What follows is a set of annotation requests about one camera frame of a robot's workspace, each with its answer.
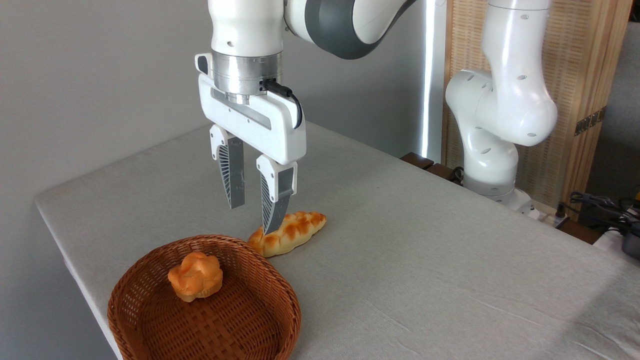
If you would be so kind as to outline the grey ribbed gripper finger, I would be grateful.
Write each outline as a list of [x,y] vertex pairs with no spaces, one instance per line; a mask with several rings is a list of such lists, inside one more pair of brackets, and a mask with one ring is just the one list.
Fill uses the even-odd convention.
[[256,168],[260,173],[263,234],[269,235],[281,227],[290,197],[297,193],[298,164],[282,165],[262,154]]
[[245,204],[244,141],[214,124],[209,131],[212,159],[218,162],[231,209]]

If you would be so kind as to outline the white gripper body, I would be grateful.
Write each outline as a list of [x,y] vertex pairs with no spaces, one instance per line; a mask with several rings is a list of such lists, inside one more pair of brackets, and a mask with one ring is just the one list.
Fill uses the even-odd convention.
[[205,117],[258,152],[285,166],[306,155],[301,107],[266,89],[282,79],[282,54],[246,57],[197,54],[199,101]]

